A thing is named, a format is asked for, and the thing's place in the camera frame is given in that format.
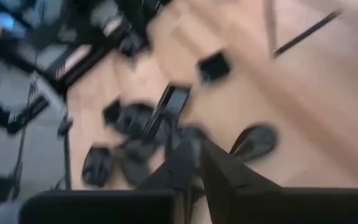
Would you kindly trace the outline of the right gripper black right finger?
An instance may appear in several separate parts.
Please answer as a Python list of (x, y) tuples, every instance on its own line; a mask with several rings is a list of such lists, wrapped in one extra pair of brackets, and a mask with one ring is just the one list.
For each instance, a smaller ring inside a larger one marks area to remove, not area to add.
[(258, 194), (281, 186), (245, 166), (210, 140), (201, 147), (201, 178), (213, 223), (268, 223), (257, 208)]

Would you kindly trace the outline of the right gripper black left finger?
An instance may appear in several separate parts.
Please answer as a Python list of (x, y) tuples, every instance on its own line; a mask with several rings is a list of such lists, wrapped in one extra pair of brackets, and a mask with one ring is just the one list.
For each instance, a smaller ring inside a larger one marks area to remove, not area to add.
[(137, 190), (189, 191), (195, 170), (200, 164), (202, 142), (200, 138), (182, 141), (165, 162), (137, 187)]

